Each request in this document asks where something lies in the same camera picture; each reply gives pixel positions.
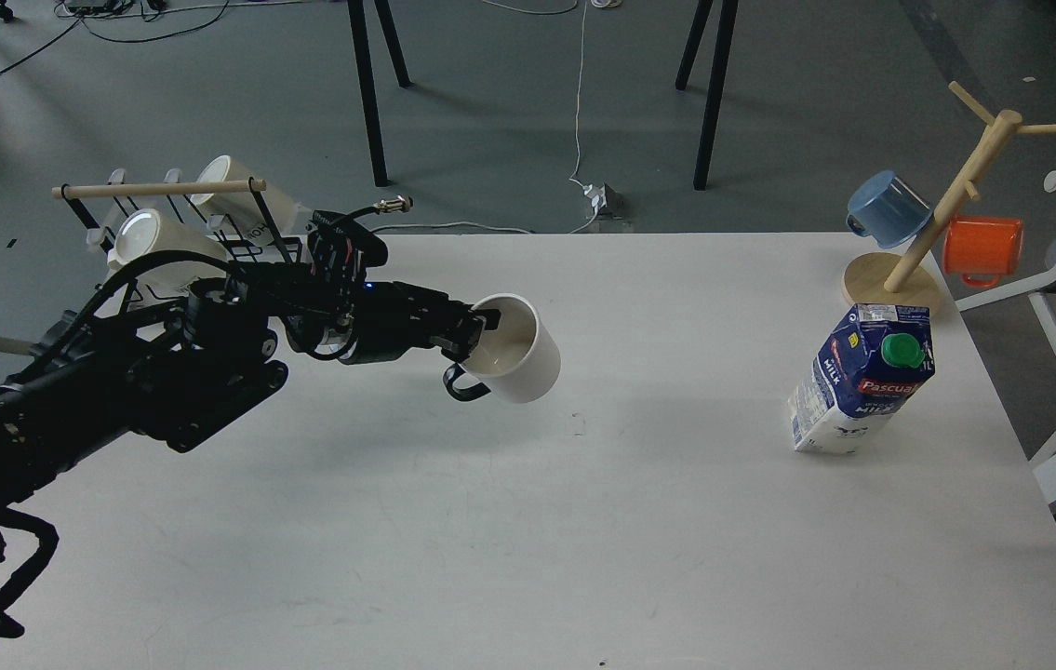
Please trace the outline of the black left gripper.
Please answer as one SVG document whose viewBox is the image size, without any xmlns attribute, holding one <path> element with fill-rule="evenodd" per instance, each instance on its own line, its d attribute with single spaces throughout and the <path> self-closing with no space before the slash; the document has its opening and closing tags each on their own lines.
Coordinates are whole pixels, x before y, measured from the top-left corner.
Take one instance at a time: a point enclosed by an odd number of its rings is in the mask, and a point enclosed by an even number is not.
<svg viewBox="0 0 1056 670">
<path fill-rule="evenodd" d="M 388 362 L 408 349 L 439 348 L 447 360 L 463 362 L 480 343 L 480 334 L 497 330 L 498 308 L 454 301 L 447 293 L 406 283 L 366 283 L 354 294 L 354 321 L 345 343 L 337 351 L 316 352 L 316 360 L 344 365 Z"/>
</svg>

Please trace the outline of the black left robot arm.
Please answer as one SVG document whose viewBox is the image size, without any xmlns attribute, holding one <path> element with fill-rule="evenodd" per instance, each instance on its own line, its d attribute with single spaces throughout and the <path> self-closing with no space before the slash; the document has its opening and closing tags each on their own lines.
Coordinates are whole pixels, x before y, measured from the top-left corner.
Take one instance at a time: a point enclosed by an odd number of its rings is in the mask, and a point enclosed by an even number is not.
<svg viewBox="0 0 1056 670">
<path fill-rule="evenodd" d="M 316 211 L 306 262 L 146 254 L 33 345 L 33 361 L 0 386 L 0 639 L 24 633 L 10 606 L 59 544 L 17 504 L 86 457 L 127 433 L 195 449 L 284 386 L 274 356 L 284 339 L 315 360 L 437 348 L 459 365 L 509 321 L 434 289 L 370 283 L 388 249 L 357 220 Z"/>
</svg>

